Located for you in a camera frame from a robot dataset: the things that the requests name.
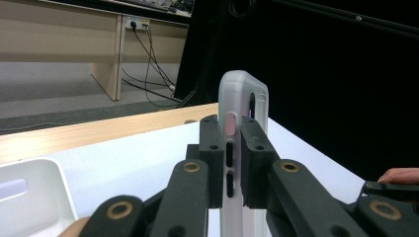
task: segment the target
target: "gray floor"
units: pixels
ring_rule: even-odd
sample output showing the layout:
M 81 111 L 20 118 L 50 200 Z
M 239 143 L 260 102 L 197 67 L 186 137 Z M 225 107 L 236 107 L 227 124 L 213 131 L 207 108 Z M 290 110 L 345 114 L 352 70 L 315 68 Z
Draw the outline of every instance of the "gray floor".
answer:
M 144 80 L 146 66 L 125 64 L 123 69 L 130 77 Z M 179 64 L 160 67 L 176 83 Z M 145 86 L 127 75 L 123 78 Z M 147 81 L 163 84 L 151 67 Z M 166 86 L 147 84 L 147 89 L 169 98 L 173 94 Z M 175 106 L 173 101 L 125 82 L 121 99 L 112 101 L 90 74 L 89 63 L 0 62 L 0 134 L 170 110 Z

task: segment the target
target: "white container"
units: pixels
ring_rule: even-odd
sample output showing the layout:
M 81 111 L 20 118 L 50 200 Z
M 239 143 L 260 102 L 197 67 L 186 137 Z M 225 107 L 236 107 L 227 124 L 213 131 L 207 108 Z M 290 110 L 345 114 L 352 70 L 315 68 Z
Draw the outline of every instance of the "white container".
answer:
M 36 158 L 0 165 L 1 236 L 57 236 L 76 219 L 57 162 Z

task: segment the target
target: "black backdrop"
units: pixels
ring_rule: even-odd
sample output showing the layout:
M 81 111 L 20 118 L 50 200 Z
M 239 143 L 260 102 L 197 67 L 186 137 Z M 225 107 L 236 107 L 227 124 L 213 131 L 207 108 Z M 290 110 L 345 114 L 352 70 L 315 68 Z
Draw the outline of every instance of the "black backdrop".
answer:
M 419 32 L 367 21 L 381 17 L 418 27 L 410 8 L 386 15 L 379 5 L 379 11 L 372 4 L 342 5 L 372 14 L 360 21 L 303 4 L 212 3 L 219 4 L 216 21 L 211 32 L 199 33 L 207 41 L 188 35 L 175 96 L 184 98 L 198 79 L 198 98 L 190 105 L 216 102 L 223 73 L 246 70 L 267 84 L 271 119 L 363 179 L 419 166 Z

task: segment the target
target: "brass insert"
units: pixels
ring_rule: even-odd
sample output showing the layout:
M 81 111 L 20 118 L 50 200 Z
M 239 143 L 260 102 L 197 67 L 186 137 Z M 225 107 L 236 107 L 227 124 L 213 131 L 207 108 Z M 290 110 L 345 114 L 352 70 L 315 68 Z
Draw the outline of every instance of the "brass insert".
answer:
M 287 172 L 298 172 L 299 166 L 292 162 L 284 162 L 284 163 L 281 163 L 281 169 Z
M 201 170 L 201 166 L 195 162 L 188 162 L 184 165 L 184 171 L 194 173 Z
M 132 204 L 126 200 L 123 200 L 111 205 L 108 208 L 106 214 L 110 219 L 121 219 L 129 215 L 131 212 Z
M 370 202 L 370 209 L 377 215 L 390 220 L 401 219 L 400 211 L 386 201 L 372 200 Z

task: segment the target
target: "translucent phone case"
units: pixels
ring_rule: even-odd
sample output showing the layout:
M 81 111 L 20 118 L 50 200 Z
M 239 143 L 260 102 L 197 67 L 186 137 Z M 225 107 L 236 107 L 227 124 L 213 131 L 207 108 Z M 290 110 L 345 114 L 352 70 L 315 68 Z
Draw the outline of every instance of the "translucent phone case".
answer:
M 243 207 L 240 127 L 242 116 L 247 116 L 259 122 L 267 133 L 268 100 L 267 86 L 249 73 L 236 70 L 223 75 L 218 92 L 218 122 L 226 151 L 220 211 L 222 237 L 267 236 L 266 211 Z

